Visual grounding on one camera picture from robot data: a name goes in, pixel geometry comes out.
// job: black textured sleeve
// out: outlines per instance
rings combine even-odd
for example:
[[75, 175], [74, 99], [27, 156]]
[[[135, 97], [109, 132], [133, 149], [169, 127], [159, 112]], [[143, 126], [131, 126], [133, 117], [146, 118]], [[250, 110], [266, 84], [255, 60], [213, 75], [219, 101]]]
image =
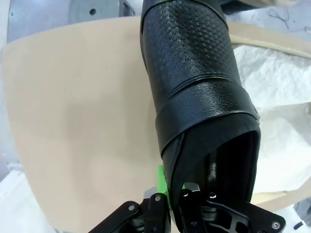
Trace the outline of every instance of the black textured sleeve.
[[218, 1], [145, 0], [140, 34], [178, 228], [184, 182], [250, 200], [259, 116], [241, 86]]

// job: white plastic sheet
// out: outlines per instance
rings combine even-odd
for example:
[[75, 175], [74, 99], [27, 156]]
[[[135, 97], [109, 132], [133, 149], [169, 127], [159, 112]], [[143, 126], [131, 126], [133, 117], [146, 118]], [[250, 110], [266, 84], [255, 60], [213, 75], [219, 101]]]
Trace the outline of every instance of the white plastic sheet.
[[12, 171], [0, 183], [0, 232], [56, 232], [43, 215], [21, 171]]
[[260, 114], [254, 192], [298, 189], [311, 176], [311, 60], [246, 45], [234, 52]]

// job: green clip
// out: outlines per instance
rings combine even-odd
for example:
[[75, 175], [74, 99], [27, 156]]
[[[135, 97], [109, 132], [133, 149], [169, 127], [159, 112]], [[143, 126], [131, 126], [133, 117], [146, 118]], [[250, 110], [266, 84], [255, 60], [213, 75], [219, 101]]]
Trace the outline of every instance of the green clip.
[[169, 204], [169, 209], [172, 210], [171, 209], [171, 202], [170, 202], [170, 195], [169, 195], [169, 191], [167, 189], [167, 183], [166, 183], [163, 165], [159, 165], [157, 167], [157, 192], [163, 193], [166, 195], [167, 200], [168, 200], [168, 204]]

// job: tan surface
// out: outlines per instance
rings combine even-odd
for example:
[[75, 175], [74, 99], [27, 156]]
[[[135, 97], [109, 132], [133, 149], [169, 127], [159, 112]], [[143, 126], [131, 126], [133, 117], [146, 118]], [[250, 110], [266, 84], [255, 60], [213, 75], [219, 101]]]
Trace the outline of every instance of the tan surface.
[[2, 53], [16, 147], [57, 229], [88, 232], [156, 186], [161, 160], [138, 32], [137, 17], [93, 21], [23, 38]]

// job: screw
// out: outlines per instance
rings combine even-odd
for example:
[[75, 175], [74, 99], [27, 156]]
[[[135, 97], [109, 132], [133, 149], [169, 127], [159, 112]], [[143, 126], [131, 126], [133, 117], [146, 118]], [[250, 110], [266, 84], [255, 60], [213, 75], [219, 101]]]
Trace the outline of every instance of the screw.
[[135, 209], [135, 206], [134, 206], [134, 205], [130, 205], [130, 206], [128, 207], [128, 209], [129, 209], [130, 211], [132, 211], [132, 210]]
[[211, 199], [214, 199], [214, 198], [216, 198], [217, 196], [216, 196], [216, 193], [214, 193], [214, 192], [211, 192], [210, 194], [209, 194], [209, 198], [211, 198]]
[[183, 189], [183, 190], [181, 191], [181, 195], [182, 195], [183, 197], [188, 196], [188, 190]]
[[272, 228], [274, 229], [274, 230], [277, 230], [277, 229], [279, 229], [281, 227], [281, 224], [280, 223], [278, 223], [278, 222], [273, 222], [272, 223]]

